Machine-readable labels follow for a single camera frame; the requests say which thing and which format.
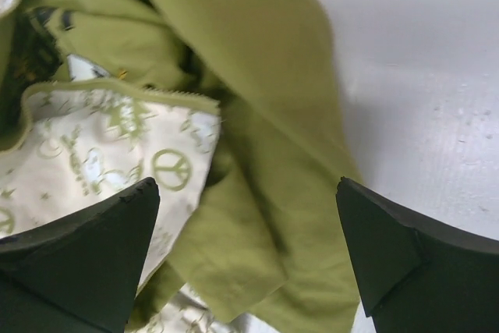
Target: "peace sign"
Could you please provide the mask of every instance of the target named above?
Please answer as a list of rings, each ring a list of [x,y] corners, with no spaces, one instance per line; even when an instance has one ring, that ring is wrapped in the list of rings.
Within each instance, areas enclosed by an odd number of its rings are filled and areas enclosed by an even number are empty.
[[[171,191],[182,190],[193,175],[187,156],[172,149],[158,151],[153,156],[152,168],[157,183]]]
[[[14,215],[7,208],[0,207],[0,235],[10,236],[14,232]]]

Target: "garment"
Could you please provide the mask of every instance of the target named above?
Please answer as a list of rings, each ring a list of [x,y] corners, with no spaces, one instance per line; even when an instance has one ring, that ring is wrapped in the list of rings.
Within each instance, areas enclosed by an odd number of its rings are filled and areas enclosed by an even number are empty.
[[[130,329],[188,283],[221,321],[250,311],[283,333],[349,331],[358,293],[334,194],[341,176],[359,177],[317,0],[23,0],[17,12],[61,60],[37,70],[58,85],[97,77],[112,90],[118,78],[219,102],[200,205],[140,290]],[[12,105],[24,88],[1,90]],[[4,146],[28,125],[4,124]]]

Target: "olive green cloth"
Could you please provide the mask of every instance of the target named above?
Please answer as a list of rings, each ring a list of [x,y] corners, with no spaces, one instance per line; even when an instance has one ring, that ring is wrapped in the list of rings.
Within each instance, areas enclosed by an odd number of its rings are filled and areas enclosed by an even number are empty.
[[[41,6],[56,9],[45,27],[62,55],[221,102],[200,208],[138,295],[130,327],[188,282],[223,321],[251,312],[282,333],[348,332],[359,297],[334,195],[340,177],[359,177],[320,3],[24,0],[21,12]],[[66,33],[58,19],[68,11]],[[65,65],[55,75],[67,76]]]

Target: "white table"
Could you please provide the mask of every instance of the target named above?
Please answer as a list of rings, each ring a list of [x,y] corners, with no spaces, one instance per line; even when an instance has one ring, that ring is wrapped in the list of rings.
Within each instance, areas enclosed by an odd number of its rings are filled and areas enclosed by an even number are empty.
[[[499,2],[321,1],[367,185],[499,239]],[[354,332],[374,330],[359,314]]]

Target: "table surface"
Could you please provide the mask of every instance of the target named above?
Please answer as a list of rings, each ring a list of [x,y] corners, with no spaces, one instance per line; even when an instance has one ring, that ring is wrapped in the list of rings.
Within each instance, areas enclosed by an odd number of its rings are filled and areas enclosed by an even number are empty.
[[[499,239],[497,0],[321,1],[366,184]],[[353,331],[374,332],[361,311]]]

